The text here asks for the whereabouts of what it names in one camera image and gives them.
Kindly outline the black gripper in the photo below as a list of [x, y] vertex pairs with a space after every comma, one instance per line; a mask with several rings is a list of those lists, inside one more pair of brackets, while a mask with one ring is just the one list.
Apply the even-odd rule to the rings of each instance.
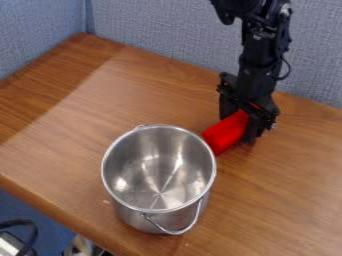
[[238, 110], [249, 114], [242, 141], [253, 144], [266, 130], [277, 124], [281, 113], [273, 99], [279, 81], [281, 62], [258, 66], [242, 64], [235, 79], [226, 72], [219, 74], [219, 118], [224, 119]]

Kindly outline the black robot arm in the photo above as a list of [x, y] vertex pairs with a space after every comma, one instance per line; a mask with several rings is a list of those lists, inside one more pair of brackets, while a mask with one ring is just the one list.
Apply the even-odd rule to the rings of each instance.
[[219, 117], [239, 111], [247, 114], [242, 141], [254, 143], [271, 130], [281, 114], [273, 99], [277, 83], [291, 73], [285, 59], [293, 42], [290, 36], [291, 0], [210, 0], [220, 22], [228, 26], [242, 21], [242, 53], [234, 80], [219, 74]]

